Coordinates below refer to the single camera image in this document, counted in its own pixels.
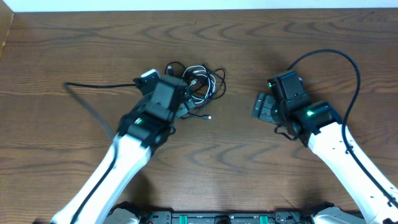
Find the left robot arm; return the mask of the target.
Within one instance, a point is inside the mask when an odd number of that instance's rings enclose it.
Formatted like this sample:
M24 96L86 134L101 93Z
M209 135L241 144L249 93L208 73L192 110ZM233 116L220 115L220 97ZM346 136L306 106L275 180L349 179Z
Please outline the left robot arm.
M177 110L190 98L183 80L164 75L119 123L104 159L52 223L103 223L130 180L163 145Z

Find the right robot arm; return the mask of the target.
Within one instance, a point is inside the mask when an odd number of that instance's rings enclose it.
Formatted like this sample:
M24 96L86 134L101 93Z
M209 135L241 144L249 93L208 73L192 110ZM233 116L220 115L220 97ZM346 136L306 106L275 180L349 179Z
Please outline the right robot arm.
M293 70L268 79L271 94L257 96L253 118L276 126L275 133L300 140L335 174L365 223L397 223L397 187L356 143L338 112L313 103Z

